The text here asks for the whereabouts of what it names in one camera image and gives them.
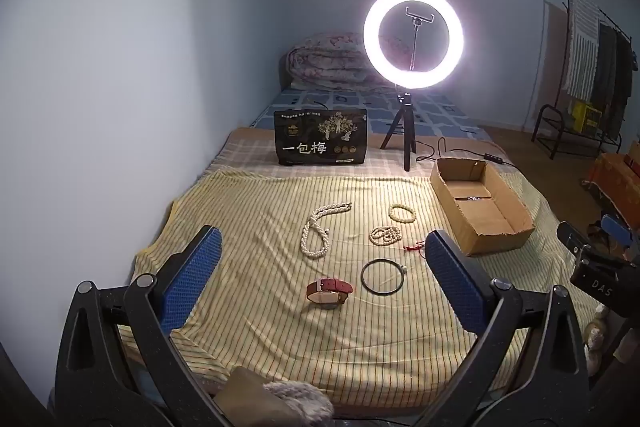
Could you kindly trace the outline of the left hand in knit glove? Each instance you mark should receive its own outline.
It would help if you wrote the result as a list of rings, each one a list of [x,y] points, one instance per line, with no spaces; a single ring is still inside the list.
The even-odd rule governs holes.
[[[329,426],[331,400],[304,381],[267,381],[235,367],[214,398],[233,426]]]

